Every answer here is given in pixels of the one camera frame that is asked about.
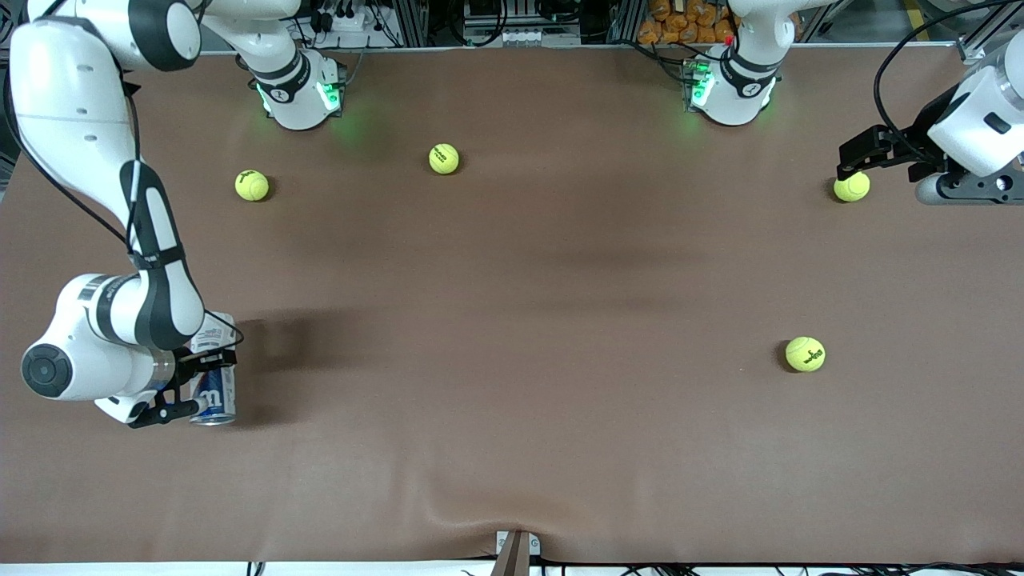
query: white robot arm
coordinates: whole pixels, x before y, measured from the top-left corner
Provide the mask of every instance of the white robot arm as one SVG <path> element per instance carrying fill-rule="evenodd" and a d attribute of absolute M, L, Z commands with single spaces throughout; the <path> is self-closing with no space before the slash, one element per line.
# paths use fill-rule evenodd
<path fill-rule="evenodd" d="M 707 71 L 689 88 L 692 108 L 726 126 L 746 124 L 768 106 L 782 58 L 790 51 L 796 29 L 790 14 L 835 0 L 729 0 L 732 13 L 742 18 L 730 46 L 715 46 Z"/>
<path fill-rule="evenodd" d="M 200 7 L 205 24 L 239 48 L 280 124 L 310 128 L 338 112 L 337 64 L 298 50 L 278 22 L 298 0 L 199 1 L 208 2 Z M 191 66 L 200 51 L 193 9 L 181 0 L 30 0 L 28 13 L 11 38 L 5 92 L 15 135 L 52 181 L 115 215 L 137 272 L 72 280 L 49 328 L 25 353 L 23 376 L 41 396 L 93 400 L 133 427 L 195 414 L 205 406 L 181 401 L 179 386 L 233 359 L 226 351 L 196 358 L 184 347 L 205 310 L 164 186 L 139 155 L 131 87 L 122 80 L 125 70 Z"/>
<path fill-rule="evenodd" d="M 1022 151 L 1024 33 L 1018 32 L 909 127 L 872 126 L 840 147 L 837 176 L 910 162 L 909 179 L 925 204 L 1024 205 Z"/>

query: tennis ball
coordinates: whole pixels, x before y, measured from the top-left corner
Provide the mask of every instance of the tennis ball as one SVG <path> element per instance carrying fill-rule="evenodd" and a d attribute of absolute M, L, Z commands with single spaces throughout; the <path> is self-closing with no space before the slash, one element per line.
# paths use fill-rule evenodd
<path fill-rule="evenodd" d="M 844 202 L 856 202 L 867 196 L 867 191 L 870 189 L 871 180 L 863 172 L 857 172 L 845 180 L 836 180 L 833 184 L 836 198 Z"/>
<path fill-rule="evenodd" d="M 243 170 L 239 177 L 234 178 L 234 192 L 249 202 L 263 200 L 269 191 L 270 182 L 266 181 L 266 176 L 256 170 Z"/>
<path fill-rule="evenodd" d="M 810 336 L 800 336 L 785 346 L 785 361 L 800 372 L 814 372 L 825 363 L 825 347 Z"/>
<path fill-rule="evenodd" d="M 437 145 L 430 149 L 430 167 L 438 174 L 451 174 L 459 167 L 459 153 L 452 145 Z"/>

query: tennis ball logo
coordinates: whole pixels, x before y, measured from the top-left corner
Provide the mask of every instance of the tennis ball logo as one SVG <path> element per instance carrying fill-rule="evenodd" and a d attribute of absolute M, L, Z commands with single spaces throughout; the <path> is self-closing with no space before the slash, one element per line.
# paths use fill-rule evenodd
<path fill-rule="evenodd" d="M 825 353 L 823 349 L 818 348 L 816 351 L 807 351 L 807 354 L 809 355 L 809 357 L 807 360 L 804 361 L 804 364 L 810 364 L 814 362 L 815 360 L 824 356 Z"/>

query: brown tabletop surface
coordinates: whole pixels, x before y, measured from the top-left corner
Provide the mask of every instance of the brown tabletop surface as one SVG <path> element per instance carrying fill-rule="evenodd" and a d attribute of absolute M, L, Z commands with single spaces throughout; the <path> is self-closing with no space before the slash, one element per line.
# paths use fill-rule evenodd
<path fill-rule="evenodd" d="M 793 50 L 741 128 L 625 49 L 373 54 L 307 132 L 228 57 L 145 79 L 142 154 L 248 336 L 240 420 L 132 430 L 20 381 L 63 284 L 130 266 L 19 163 L 0 559 L 458 558 L 520 527 L 573 562 L 1021 560 L 1024 212 L 921 205 L 902 168 L 830 198 L 885 53 Z M 908 49 L 894 117 L 963 71 Z M 801 334 L 817 373 L 778 362 Z"/>

